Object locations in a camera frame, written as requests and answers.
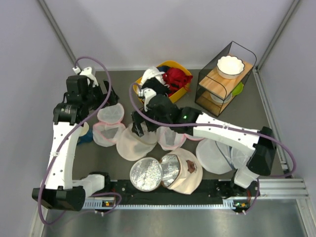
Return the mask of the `grey trimmed white mesh bag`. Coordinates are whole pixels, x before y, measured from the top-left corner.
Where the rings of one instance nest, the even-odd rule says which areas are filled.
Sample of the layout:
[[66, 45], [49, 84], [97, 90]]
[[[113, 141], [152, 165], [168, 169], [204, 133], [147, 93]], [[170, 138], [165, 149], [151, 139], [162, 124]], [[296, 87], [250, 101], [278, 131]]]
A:
[[211, 139], [203, 139], [198, 143], [196, 156], [201, 166], [214, 174], [239, 169], [249, 160], [249, 156], [242, 151]]

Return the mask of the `green plastic bowl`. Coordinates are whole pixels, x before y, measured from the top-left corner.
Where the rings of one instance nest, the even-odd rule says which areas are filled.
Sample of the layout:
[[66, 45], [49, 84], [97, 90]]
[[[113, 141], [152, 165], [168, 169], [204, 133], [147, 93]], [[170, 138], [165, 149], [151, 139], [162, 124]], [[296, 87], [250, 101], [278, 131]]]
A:
[[242, 93], [244, 88], [244, 84], [240, 82], [233, 90], [232, 90], [232, 96], [237, 96]]

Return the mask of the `beige mesh bag with glasses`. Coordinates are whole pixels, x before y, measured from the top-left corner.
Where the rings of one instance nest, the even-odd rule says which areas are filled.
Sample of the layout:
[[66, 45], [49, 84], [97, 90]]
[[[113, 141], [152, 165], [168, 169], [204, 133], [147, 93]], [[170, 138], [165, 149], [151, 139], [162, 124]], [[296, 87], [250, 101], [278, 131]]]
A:
[[141, 124], [144, 135], [139, 137], [132, 132], [133, 123], [122, 132], [116, 148], [118, 154], [125, 160], [137, 161], [144, 158], [156, 146], [158, 140], [155, 132], [149, 132], [144, 123]]

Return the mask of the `pink trimmed bag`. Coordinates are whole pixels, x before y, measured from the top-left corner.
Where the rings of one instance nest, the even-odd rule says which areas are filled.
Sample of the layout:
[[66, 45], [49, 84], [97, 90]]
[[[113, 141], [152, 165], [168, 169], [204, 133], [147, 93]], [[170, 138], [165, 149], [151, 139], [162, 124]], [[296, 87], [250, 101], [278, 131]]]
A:
[[156, 131], [156, 136], [159, 145], [164, 151], [173, 151], [184, 145], [186, 140], [201, 141], [204, 138], [192, 136], [186, 133], [177, 133], [171, 130], [169, 127], [161, 126]]
[[97, 113], [98, 122], [92, 128], [94, 142], [102, 147], [114, 146], [126, 129], [122, 123], [123, 117], [121, 103], [100, 109]]

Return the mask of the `white bra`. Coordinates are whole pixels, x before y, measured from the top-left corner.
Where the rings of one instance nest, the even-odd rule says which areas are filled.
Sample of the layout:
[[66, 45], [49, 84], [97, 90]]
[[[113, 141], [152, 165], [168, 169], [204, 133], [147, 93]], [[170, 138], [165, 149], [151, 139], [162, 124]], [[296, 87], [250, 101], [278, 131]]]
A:
[[164, 72], [160, 71], [157, 67], [149, 67], [144, 73], [143, 76], [141, 77], [140, 81], [138, 84], [142, 87], [143, 83], [151, 78], [156, 78], [158, 79], [162, 84], [165, 85], [165, 82], [162, 78], [162, 75]]

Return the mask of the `beige foil lined bear bag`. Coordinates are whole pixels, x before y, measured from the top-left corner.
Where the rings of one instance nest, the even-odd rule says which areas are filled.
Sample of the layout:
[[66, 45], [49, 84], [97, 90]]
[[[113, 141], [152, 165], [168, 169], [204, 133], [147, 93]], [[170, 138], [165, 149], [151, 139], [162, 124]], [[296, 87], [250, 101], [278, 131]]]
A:
[[161, 159], [142, 158], [130, 170], [132, 185], [143, 192], [151, 192], [163, 186], [180, 194], [190, 195], [200, 185], [203, 168], [197, 157], [177, 148]]

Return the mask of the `white scalloped bowl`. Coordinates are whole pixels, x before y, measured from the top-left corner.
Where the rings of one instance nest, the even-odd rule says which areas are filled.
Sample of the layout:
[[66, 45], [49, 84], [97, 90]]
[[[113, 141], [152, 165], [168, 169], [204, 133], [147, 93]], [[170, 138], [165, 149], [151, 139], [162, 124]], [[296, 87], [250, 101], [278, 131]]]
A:
[[217, 72], [225, 79], [236, 79], [245, 69], [245, 64], [236, 56], [222, 56], [217, 61]]

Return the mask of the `pink trimmed bag centre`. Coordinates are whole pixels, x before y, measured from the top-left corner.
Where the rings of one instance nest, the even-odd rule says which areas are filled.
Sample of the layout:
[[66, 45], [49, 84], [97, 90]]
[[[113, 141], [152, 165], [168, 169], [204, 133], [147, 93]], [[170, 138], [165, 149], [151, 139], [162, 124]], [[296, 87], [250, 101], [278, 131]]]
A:
[[201, 141], [204, 138], [192, 136], [186, 133], [177, 133], [171, 130], [169, 127], [161, 126], [156, 131], [156, 136], [159, 145], [164, 151], [173, 151], [184, 145], [186, 140]]

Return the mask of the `pink trimmed bag left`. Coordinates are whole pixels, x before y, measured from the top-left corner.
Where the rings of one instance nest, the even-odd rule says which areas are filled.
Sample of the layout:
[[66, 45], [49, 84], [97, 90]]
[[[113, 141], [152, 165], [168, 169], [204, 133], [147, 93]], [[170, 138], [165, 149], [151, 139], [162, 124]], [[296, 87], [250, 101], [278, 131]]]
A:
[[121, 103], [100, 109], [97, 113], [98, 122], [92, 128], [94, 142], [102, 147], [114, 146], [126, 129], [122, 123], [123, 117]]

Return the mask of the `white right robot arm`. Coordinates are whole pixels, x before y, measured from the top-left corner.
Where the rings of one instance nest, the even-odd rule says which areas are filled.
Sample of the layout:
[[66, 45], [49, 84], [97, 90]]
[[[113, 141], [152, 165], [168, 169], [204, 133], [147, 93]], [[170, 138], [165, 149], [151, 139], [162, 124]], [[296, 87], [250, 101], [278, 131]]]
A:
[[235, 195], [243, 195], [259, 176], [270, 176], [277, 145], [273, 131], [246, 129], [229, 125], [192, 107], [179, 108], [161, 94], [145, 98], [142, 108], [131, 113], [132, 132], [144, 135], [142, 124], [148, 131], [169, 127], [177, 133], [211, 139], [223, 143], [246, 155], [246, 161], [237, 168], [230, 183]]

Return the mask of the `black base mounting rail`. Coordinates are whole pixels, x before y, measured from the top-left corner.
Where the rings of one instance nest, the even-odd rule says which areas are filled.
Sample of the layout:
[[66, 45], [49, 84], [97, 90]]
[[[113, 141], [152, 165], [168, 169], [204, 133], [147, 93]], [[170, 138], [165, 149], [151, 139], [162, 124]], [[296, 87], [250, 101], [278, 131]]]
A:
[[110, 191], [122, 196], [122, 204], [127, 205], [194, 205], [194, 204], [221, 204], [228, 198], [253, 198], [258, 190], [257, 182], [253, 181], [246, 188], [232, 184], [231, 180], [202, 180], [192, 194], [180, 194], [159, 186], [150, 192], [136, 189], [130, 180], [115, 180], [111, 182]]

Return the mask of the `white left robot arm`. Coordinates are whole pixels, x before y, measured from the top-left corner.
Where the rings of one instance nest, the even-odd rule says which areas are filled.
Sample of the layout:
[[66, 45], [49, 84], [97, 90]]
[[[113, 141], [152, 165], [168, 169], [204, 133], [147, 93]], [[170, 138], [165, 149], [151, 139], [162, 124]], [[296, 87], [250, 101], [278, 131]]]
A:
[[67, 92], [53, 110], [53, 143], [49, 173], [43, 189], [34, 188], [32, 198], [47, 209], [80, 211], [85, 199], [95, 192], [108, 195], [112, 184], [107, 173], [92, 172], [74, 181], [73, 163], [83, 124], [91, 110], [114, 105], [118, 96], [104, 94], [95, 76], [74, 75], [66, 80]]

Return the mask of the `red bra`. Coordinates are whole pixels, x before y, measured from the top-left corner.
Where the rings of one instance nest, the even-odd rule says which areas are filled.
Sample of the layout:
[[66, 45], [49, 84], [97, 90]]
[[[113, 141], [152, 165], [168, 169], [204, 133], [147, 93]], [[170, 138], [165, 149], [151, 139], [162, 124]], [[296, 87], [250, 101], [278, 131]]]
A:
[[169, 68], [166, 73], [162, 75], [163, 80], [169, 86], [169, 95], [173, 95], [180, 89], [185, 89], [189, 91], [189, 83], [191, 82], [193, 76], [186, 75], [181, 69]]

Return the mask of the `black bra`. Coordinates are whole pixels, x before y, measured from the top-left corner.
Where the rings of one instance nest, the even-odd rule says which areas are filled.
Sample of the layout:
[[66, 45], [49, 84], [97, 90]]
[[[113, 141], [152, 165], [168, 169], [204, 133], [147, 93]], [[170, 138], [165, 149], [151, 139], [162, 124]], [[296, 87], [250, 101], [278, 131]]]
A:
[[153, 91], [156, 92], [156, 94], [162, 94], [165, 96], [169, 96], [169, 93], [170, 93], [170, 89], [168, 85], [162, 84], [156, 78], [148, 79], [143, 83], [141, 89], [147, 89], [147, 88], [152, 89]]

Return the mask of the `yellow plastic basket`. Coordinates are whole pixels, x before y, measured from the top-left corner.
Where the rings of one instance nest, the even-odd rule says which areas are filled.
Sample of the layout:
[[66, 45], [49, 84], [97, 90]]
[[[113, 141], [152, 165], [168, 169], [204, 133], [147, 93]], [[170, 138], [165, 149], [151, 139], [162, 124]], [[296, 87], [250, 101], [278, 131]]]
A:
[[[192, 75], [185, 67], [183, 67], [182, 65], [180, 65], [178, 62], [175, 62], [175, 61], [170, 61], [170, 60], [165, 61], [156, 67], [164, 73], [166, 73], [169, 68], [178, 68], [178, 69], [181, 69], [183, 72], [185, 72], [186, 75]], [[138, 84], [141, 77], [136, 81], [137, 85], [133, 86], [133, 89], [134, 89], [136, 94], [137, 94], [137, 88], [139, 88], [139, 89], [141, 88], [141, 86]], [[167, 97], [174, 103], [174, 102], [178, 101], [184, 94], [186, 94], [189, 91], [186, 91], [185, 89], [182, 88], [182, 89], [178, 90], [176, 93], [174, 93], [173, 95], [169, 95]]]

